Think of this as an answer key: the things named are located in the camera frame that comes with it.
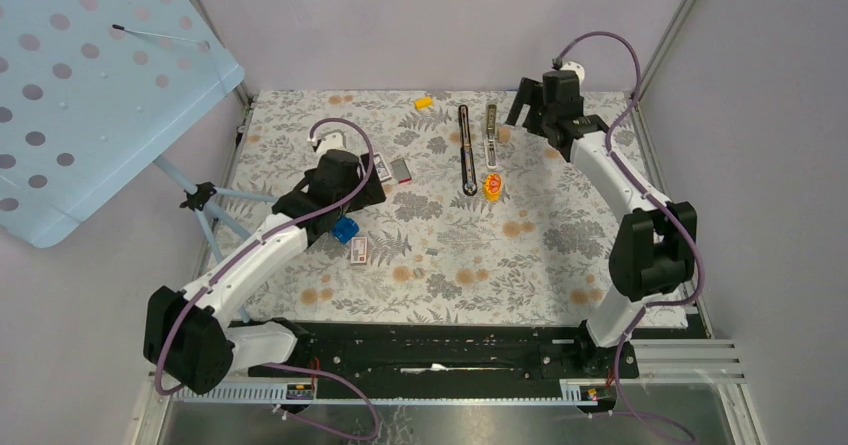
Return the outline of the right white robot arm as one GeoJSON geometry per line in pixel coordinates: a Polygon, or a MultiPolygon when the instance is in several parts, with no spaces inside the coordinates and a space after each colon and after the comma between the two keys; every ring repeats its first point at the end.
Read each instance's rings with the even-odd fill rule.
{"type": "Polygon", "coordinates": [[[575,367],[597,377],[614,346],[647,305],[669,298],[695,272],[697,214],[645,183],[612,142],[607,123],[584,110],[581,66],[564,64],[541,79],[524,77],[505,120],[549,145],[594,186],[619,228],[608,259],[613,289],[586,320],[589,340],[573,351],[575,367]]]}

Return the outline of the white beige stapler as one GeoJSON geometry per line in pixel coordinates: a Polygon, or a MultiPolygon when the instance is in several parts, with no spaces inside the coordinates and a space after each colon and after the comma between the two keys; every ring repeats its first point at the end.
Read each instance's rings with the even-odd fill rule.
{"type": "Polygon", "coordinates": [[[497,105],[489,103],[486,106],[485,123],[484,123],[484,151],[486,165],[489,169],[496,169],[497,161],[497,105]]]}

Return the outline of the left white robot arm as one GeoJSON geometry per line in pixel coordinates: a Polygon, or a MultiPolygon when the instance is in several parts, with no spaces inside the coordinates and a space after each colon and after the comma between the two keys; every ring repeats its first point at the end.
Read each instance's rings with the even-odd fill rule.
{"type": "Polygon", "coordinates": [[[373,152],[347,150],[340,133],[312,142],[316,167],[276,201],[252,235],[180,290],[163,286],[150,297],[142,353],[157,379],[169,375],[205,394],[234,371],[271,363],[296,376],[309,366],[308,346],[282,323],[231,322],[264,282],[331,234],[340,219],[386,199],[373,152]]]}

